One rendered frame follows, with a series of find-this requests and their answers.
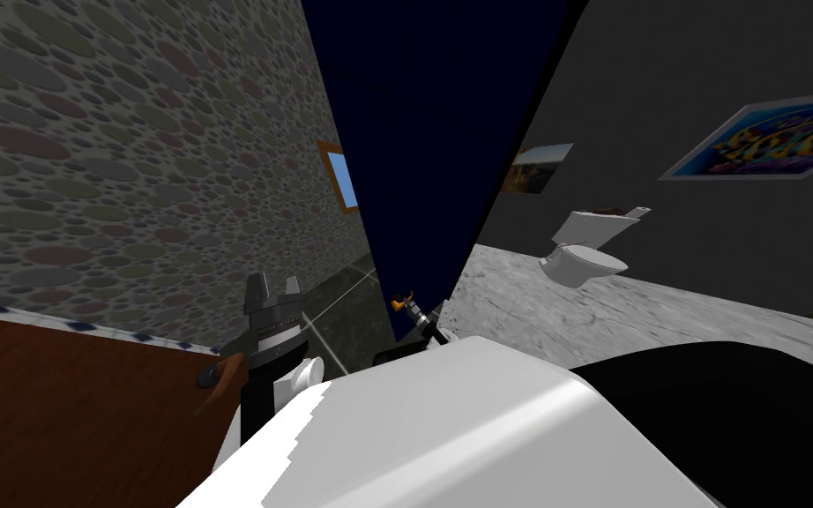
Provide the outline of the dark blue door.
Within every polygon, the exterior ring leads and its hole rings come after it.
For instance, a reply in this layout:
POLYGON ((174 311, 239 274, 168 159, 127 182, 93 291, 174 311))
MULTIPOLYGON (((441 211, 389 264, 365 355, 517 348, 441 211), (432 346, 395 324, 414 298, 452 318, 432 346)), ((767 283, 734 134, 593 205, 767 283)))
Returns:
POLYGON ((451 296, 589 0, 302 0, 382 296, 451 296))

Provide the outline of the small landscape wall picture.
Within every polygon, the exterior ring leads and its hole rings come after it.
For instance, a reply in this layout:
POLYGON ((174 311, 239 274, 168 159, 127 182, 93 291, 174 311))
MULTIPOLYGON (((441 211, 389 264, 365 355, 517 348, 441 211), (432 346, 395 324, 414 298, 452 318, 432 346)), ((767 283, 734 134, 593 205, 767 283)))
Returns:
POLYGON ((500 184, 500 191, 541 194, 572 147, 569 143, 521 149, 500 184))

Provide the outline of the large colourful wall picture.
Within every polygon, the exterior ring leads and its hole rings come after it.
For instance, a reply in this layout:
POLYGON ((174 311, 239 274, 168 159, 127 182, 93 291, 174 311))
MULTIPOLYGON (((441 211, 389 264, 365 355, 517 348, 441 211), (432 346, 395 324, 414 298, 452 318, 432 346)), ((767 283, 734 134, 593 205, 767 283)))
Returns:
POLYGON ((813 175, 813 95, 750 104, 661 181, 794 181, 813 175))

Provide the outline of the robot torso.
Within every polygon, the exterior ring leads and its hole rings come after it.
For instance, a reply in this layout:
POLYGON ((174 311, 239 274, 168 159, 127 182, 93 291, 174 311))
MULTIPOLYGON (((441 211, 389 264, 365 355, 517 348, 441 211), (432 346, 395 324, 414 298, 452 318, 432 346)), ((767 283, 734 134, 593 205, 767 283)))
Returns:
POLYGON ((721 508, 582 377, 479 336, 299 392, 176 508, 721 508))

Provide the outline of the brown wooden door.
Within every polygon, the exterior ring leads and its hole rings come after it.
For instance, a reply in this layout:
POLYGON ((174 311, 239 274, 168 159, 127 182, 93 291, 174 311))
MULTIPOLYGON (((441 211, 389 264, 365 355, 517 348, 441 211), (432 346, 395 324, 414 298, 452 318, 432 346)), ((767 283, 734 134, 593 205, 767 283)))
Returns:
POLYGON ((240 388, 220 358, 0 321, 0 508, 175 508, 213 470, 240 388))

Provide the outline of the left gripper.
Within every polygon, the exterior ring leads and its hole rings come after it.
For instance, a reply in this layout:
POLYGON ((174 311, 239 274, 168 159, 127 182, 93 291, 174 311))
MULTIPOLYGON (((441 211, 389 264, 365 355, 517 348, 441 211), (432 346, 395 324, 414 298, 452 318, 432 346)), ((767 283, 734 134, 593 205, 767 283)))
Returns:
POLYGON ((283 295, 269 297, 264 272, 250 275, 246 280, 243 313, 248 321, 242 335, 245 356, 293 338, 302 329, 302 292, 298 277, 287 277, 283 295))

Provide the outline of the orange framed window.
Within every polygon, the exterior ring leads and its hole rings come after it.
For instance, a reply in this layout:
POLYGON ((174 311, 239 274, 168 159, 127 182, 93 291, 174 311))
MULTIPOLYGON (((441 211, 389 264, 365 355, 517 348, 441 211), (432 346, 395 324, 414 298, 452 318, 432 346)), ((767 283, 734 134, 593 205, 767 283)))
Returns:
POLYGON ((331 180, 332 190, 341 211, 344 214, 357 212, 358 205, 354 186, 347 169, 342 147, 322 140, 317 140, 316 145, 331 180))

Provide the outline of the white toilet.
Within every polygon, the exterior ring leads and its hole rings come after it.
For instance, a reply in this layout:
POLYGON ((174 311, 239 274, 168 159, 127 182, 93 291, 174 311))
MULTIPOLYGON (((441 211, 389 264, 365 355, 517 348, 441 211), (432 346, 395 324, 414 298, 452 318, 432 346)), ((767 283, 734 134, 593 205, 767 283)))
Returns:
POLYGON ((628 266, 600 248, 649 212, 645 207, 622 215, 574 211, 555 233, 556 247, 539 259, 539 267, 553 282, 572 289, 624 272, 628 266))

